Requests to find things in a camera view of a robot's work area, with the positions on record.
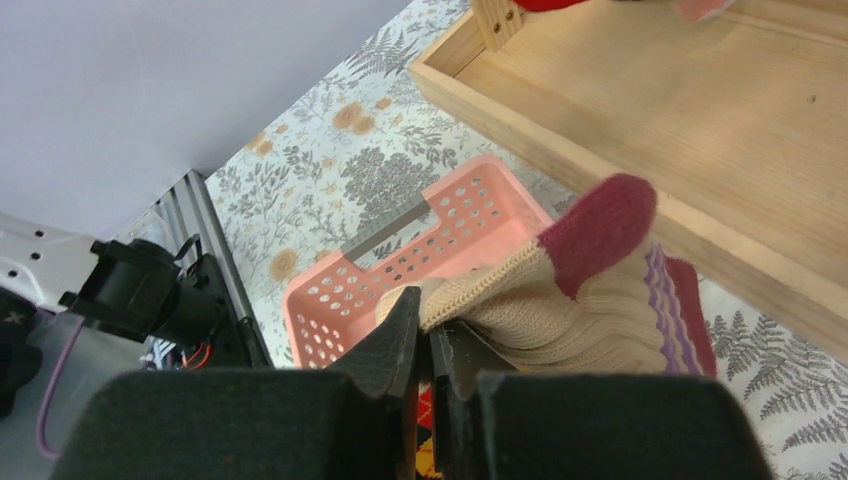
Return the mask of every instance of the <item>orange flower pattern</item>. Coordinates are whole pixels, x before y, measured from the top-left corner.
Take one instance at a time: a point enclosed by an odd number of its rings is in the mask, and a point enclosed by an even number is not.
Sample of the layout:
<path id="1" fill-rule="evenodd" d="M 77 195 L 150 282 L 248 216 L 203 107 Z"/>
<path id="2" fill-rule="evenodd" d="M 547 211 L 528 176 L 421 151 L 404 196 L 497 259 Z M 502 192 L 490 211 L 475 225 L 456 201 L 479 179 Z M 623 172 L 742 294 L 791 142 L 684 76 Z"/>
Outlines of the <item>orange flower pattern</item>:
<path id="1" fill-rule="evenodd" d="M 362 105 L 359 103 L 345 105 L 338 113 L 336 113 L 336 116 L 333 117 L 333 126 L 339 130 L 344 130 L 353 125 L 360 116 L 362 116 Z"/>
<path id="2" fill-rule="evenodd" d="M 289 280 L 297 268 L 297 252 L 293 248 L 287 248 L 274 255 L 271 260 L 269 273 L 271 278 L 278 282 Z"/>
<path id="3" fill-rule="evenodd" d="M 353 133 L 365 135 L 374 129 L 374 117 L 362 117 L 353 124 Z"/>

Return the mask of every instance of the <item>fern pattern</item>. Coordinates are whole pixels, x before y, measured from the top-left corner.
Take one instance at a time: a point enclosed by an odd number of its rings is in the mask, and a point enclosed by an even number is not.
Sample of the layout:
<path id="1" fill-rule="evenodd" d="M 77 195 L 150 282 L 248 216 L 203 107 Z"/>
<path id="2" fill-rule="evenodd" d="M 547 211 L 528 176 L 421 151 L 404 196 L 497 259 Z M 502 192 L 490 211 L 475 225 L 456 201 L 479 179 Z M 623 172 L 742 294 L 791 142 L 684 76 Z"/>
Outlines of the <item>fern pattern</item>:
<path id="1" fill-rule="evenodd" d="M 385 28 L 348 57 L 346 65 L 356 80 L 375 73 L 388 77 L 402 73 L 417 54 L 416 45 L 407 42 L 403 32 L 396 34 L 392 28 Z"/>
<path id="2" fill-rule="evenodd" d="M 724 380 L 740 394 L 755 426 L 788 426 L 770 439 L 779 452 L 764 449 L 773 464 L 777 460 L 783 466 L 775 468 L 783 472 L 776 477 L 848 479 L 848 368 L 766 315 L 747 308 L 727 315 L 723 309 L 708 322 L 707 331 Z M 754 315 L 756 322 L 749 319 Z M 810 454 L 805 448 L 829 452 L 820 470 L 802 471 L 781 462 L 795 450 Z"/>
<path id="3" fill-rule="evenodd" d="M 830 477 L 834 480 L 848 480 L 848 457 L 839 454 L 839 459 L 830 463 Z"/>

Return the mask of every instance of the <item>wooden box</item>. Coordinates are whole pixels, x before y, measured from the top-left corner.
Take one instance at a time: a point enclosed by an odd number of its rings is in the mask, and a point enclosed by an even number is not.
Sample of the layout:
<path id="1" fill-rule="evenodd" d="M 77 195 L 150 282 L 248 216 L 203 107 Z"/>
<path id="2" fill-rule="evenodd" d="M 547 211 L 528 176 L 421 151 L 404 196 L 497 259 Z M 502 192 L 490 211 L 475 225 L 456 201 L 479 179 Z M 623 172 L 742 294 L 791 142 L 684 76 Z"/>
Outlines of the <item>wooden box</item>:
<path id="1" fill-rule="evenodd" d="M 848 361 L 847 1 L 472 5 L 410 67 L 426 98 L 576 192 L 649 179 L 672 253 Z"/>

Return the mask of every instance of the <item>pink basket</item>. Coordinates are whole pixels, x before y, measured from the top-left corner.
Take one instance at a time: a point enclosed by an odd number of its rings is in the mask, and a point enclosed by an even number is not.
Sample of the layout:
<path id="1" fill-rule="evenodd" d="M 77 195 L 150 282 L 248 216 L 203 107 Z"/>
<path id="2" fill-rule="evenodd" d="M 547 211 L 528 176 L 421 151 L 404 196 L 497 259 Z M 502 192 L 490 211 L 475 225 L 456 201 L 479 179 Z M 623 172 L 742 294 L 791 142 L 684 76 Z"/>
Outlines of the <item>pink basket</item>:
<path id="1" fill-rule="evenodd" d="M 437 225 L 370 270 L 354 264 L 429 210 Z M 356 345 L 386 290 L 497 264 L 550 223 L 500 160 L 469 160 L 291 281 L 283 312 L 295 365 L 322 368 Z"/>

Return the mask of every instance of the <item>tabletop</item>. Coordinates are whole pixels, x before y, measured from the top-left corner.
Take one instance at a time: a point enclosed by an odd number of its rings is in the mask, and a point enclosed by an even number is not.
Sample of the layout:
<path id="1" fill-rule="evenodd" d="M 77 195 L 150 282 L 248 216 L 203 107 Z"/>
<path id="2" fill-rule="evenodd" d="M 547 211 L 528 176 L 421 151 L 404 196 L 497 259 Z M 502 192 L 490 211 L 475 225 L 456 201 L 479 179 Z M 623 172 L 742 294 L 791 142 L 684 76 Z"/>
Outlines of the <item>tabletop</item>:
<path id="1" fill-rule="evenodd" d="M 288 282 L 466 160 L 500 157 L 554 217 L 573 200 L 430 105 L 407 74 L 467 9 L 467 0 L 414 0 L 209 178 L 277 367 L 293 366 L 281 309 Z M 399 246 L 392 239 L 373 253 Z M 720 380 L 744 405 L 776 475 L 848 478 L 848 368 L 709 279 L 700 288 Z"/>

